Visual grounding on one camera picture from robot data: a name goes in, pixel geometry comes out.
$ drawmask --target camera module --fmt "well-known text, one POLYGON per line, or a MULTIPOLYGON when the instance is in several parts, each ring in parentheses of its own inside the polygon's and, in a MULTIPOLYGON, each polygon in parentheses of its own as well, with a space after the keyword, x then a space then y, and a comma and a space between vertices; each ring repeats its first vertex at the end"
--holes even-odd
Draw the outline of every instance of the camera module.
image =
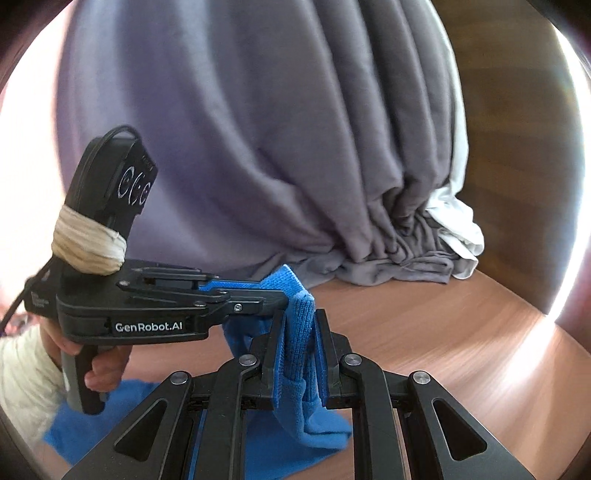
POLYGON ((142 190, 142 195, 139 196, 139 204, 143 205, 148 198, 148 194, 150 193, 150 189, 152 188, 152 184, 148 182, 144 189, 142 190))
POLYGON ((142 186, 139 183, 140 179, 144 176, 140 173, 134 180, 134 184, 131 186, 131 192, 129 192, 129 204, 135 205, 138 201, 140 194, 142 193, 142 186))
POLYGON ((129 191, 129 186, 131 185, 131 182, 134 179, 134 174, 135 168, 129 167, 127 170, 125 170, 125 173, 121 177, 121 181, 119 182, 119 188, 117 189, 117 195, 120 199, 127 195, 127 192, 129 191))

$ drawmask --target screw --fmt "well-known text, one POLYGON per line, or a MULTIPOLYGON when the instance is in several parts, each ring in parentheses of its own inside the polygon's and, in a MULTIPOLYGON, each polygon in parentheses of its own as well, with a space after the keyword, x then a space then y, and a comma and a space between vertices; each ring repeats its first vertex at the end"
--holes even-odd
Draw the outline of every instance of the screw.
POLYGON ((421 385, 426 385, 431 381, 431 377, 427 372, 415 372, 413 373, 413 380, 421 385))
POLYGON ((186 372, 175 372, 170 376, 170 381, 173 385, 183 385, 187 383, 189 376, 186 372))
POLYGON ((357 365, 361 365, 361 357, 356 353, 349 353, 345 355, 345 363, 350 365, 351 367, 356 367, 357 365))
POLYGON ((251 354, 242 355, 238 361, 243 367, 251 367, 256 363, 256 357, 251 354))

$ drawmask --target purple fabric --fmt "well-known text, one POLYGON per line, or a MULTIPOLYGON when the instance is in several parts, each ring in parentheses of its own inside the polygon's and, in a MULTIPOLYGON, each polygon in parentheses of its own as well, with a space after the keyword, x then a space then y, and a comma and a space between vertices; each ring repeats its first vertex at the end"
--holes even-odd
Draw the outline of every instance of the purple fabric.
POLYGON ((449 174, 450 87, 419 3, 80 0, 64 183, 128 123, 160 169, 129 257, 254 280, 285 263, 307 288, 447 282, 455 254, 422 208, 449 174))

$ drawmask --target blue towel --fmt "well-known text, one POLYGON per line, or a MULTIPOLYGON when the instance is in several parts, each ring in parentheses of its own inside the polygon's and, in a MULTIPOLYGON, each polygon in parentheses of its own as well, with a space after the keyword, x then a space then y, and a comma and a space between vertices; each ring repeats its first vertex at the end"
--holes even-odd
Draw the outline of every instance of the blue towel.
MULTIPOLYGON (((282 361, 275 372, 275 410, 249 411, 247 416, 246 480, 279 480, 344 449, 351 427, 340 415, 322 407, 318 395, 310 347, 315 311, 312 295, 287 266, 259 284, 212 281, 203 289, 221 287, 282 290, 290 298, 282 361)), ((226 322, 223 330, 232 353, 239 356, 270 326, 268 319, 242 316, 226 322)), ((46 441, 74 464, 154 387, 140 381, 122 382, 98 416, 85 416, 63 405, 46 441)))

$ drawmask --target white cloth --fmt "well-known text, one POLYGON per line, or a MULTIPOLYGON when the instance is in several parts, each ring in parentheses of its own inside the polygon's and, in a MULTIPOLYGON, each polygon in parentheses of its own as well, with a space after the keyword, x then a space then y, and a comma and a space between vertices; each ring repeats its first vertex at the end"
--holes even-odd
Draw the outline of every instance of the white cloth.
POLYGON ((437 10, 430 0, 424 1, 433 13, 441 39, 446 46, 447 64, 452 80, 454 110, 453 150, 449 180, 443 187, 431 194, 426 211, 443 227, 439 237, 460 256, 459 260, 454 262, 453 276, 464 279, 469 278, 474 273, 478 265, 476 257, 484 250, 484 236, 480 227, 473 221, 473 210, 456 198, 456 194, 464 186, 468 162, 466 110, 464 108, 460 74, 457 69, 452 44, 437 10))
POLYGON ((63 375, 43 347, 39 325, 0 339, 0 405, 30 448, 51 427, 64 392, 63 375))
POLYGON ((125 261, 127 242, 118 232, 63 205, 53 231, 53 254, 79 272, 111 275, 125 261))

